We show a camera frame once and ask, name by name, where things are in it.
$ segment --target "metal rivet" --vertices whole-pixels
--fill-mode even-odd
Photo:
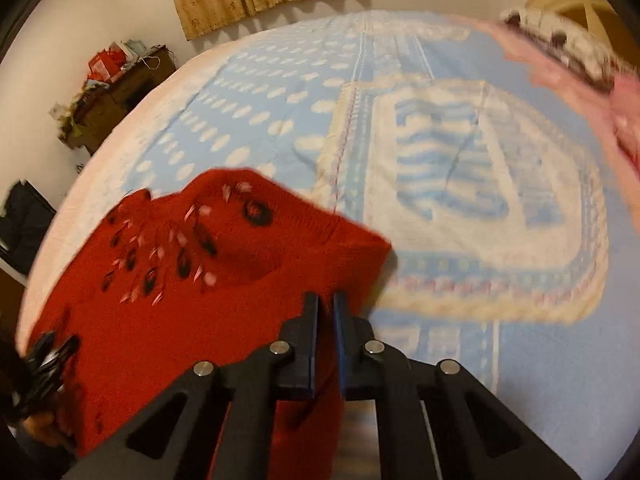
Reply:
[[[289,343],[286,341],[274,341],[269,345],[271,353],[276,355],[286,354],[289,351],[289,348]]]
[[[453,359],[446,359],[440,363],[440,370],[447,375],[455,375],[460,371],[460,364]]]
[[[199,377],[204,377],[211,374],[213,371],[213,363],[209,361],[200,361],[193,365],[193,373]]]
[[[377,339],[372,339],[364,343],[364,349],[370,354],[382,354],[385,351],[385,344]]]

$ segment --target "red cloth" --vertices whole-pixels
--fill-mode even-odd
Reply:
[[[246,217],[245,208],[259,216],[260,204],[269,225]],[[357,314],[389,249],[250,170],[208,171],[156,200],[147,190],[127,196],[69,265],[31,333],[31,343],[48,330],[58,343],[82,339],[65,378],[80,455],[194,362],[236,362],[276,339],[280,323],[300,314],[305,291],[327,305],[344,290]],[[331,472],[342,403],[327,312],[321,323],[320,394],[312,410],[279,404],[270,478]]]

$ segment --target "beige wall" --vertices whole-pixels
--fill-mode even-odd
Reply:
[[[26,178],[58,207],[72,185],[78,155],[56,139],[48,115],[78,92],[92,55],[113,40],[165,43],[178,63],[214,44],[329,14],[375,9],[434,10],[495,18],[525,0],[317,0],[270,9],[191,43],[172,0],[42,0],[0,65],[0,197]]]

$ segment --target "dark object on pillow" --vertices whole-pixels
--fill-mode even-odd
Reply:
[[[49,202],[29,183],[16,183],[0,217],[0,256],[15,270],[28,274],[44,235],[56,214]]]

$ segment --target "bed sheet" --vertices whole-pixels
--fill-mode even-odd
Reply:
[[[22,344],[125,193],[249,166],[390,239],[371,298],[380,339],[459,360],[602,480],[640,427],[640,186],[612,134],[624,113],[495,23],[373,11],[233,44],[180,69],[98,151],[43,254],[54,234],[63,250],[36,263]],[[376,456],[371,403],[349,405],[334,477],[375,478]]]

